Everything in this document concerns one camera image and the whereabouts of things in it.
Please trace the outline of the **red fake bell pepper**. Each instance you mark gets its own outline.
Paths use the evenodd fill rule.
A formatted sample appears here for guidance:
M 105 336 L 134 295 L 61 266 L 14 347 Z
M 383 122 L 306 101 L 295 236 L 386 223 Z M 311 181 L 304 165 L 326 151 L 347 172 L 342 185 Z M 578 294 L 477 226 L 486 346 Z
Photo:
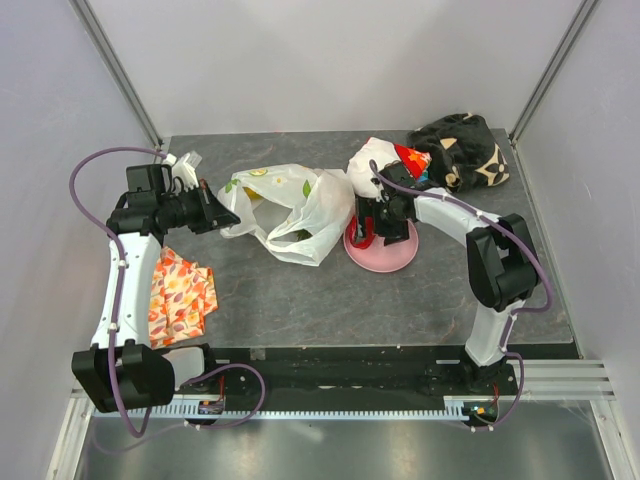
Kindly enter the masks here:
M 353 218 L 348 228 L 348 238 L 350 245 L 354 248 L 368 249 L 375 238 L 373 220 L 367 217 L 364 224 L 360 224 L 356 218 Z

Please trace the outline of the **white plastic bag fruit print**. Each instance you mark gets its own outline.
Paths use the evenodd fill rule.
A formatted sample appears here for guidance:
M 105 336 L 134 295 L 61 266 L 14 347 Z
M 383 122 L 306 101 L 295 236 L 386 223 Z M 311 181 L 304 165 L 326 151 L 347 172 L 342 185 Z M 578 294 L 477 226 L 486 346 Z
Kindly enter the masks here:
M 250 200 L 249 187 L 262 200 Z M 241 219 L 221 230 L 227 239 L 253 236 L 275 258 L 319 266 L 342 237 L 355 195 L 341 169 L 283 164 L 236 172 L 217 198 Z

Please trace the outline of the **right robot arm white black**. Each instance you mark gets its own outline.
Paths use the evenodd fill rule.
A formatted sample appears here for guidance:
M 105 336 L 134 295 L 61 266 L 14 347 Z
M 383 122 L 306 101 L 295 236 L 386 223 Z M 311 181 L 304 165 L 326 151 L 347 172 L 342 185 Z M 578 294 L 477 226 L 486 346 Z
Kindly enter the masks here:
M 506 362 L 518 314 L 546 281 L 526 221 L 517 214 L 487 214 L 442 188 L 421 190 L 400 161 L 384 167 L 373 160 L 354 163 L 347 177 L 355 192 L 355 215 L 344 243 L 362 267 L 382 273 L 410 263 L 417 253 L 418 223 L 464 246 L 478 306 L 457 377 L 465 391 L 483 392 Z

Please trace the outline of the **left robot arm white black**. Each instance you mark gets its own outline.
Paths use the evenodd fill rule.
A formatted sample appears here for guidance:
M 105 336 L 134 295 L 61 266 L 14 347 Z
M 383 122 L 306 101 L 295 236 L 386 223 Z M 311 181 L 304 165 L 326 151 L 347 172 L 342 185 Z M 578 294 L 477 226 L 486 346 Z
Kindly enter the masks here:
M 216 388 L 220 371 L 205 360 L 206 347 L 174 353 L 152 349 L 152 278 L 169 230 L 186 227 L 203 234 L 240 222 L 203 180 L 172 192 L 167 165 L 133 166 L 126 177 L 124 199 L 103 224 L 109 230 L 111 266 L 102 318 L 89 348 L 74 353 L 71 363 L 101 413 L 167 405 L 185 382 L 198 393 Z

